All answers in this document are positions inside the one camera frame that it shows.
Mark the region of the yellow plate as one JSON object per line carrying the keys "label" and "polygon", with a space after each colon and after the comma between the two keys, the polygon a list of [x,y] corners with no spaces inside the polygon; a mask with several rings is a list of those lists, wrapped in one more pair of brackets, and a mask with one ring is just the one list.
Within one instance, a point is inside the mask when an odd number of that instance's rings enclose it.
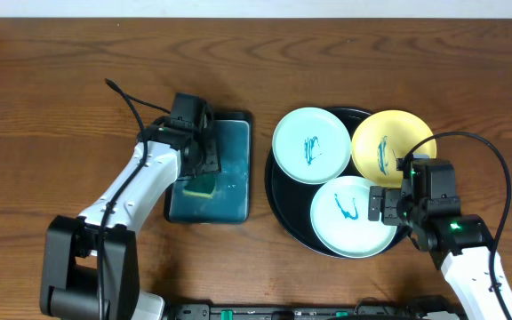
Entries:
{"label": "yellow plate", "polygon": [[375,113],[363,120],[353,133],[353,163],[376,185],[400,188],[403,173],[396,169],[396,161],[432,135],[429,126],[414,114],[402,110]]}

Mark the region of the green yellow sponge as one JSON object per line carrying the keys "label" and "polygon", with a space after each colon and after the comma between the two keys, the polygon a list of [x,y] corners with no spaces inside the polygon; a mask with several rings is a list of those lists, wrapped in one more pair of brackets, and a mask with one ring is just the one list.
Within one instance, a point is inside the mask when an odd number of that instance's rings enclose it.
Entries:
{"label": "green yellow sponge", "polygon": [[212,198],[215,188],[216,177],[214,174],[198,175],[185,184],[183,194],[186,196]]}

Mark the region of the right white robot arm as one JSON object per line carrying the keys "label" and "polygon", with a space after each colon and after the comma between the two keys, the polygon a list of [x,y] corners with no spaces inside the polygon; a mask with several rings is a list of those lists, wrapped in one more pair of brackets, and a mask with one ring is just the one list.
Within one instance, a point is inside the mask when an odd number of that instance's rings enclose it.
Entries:
{"label": "right white robot arm", "polygon": [[405,227],[427,252],[469,319],[512,319],[512,289],[493,237],[477,215],[463,215],[455,194],[416,198],[398,188],[371,187],[368,220]]}

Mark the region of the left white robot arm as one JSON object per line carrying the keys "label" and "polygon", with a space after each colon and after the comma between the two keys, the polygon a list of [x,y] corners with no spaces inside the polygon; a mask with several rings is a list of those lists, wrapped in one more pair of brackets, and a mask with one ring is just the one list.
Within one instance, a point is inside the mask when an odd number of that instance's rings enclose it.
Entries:
{"label": "left white robot arm", "polygon": [[220,169],[213,120],[162,116],[144,128],[129,163],[77,217],[45,235],[39,307],[59,319],[160,319],[165,301],[140,288],[137,236],[174,182]]}

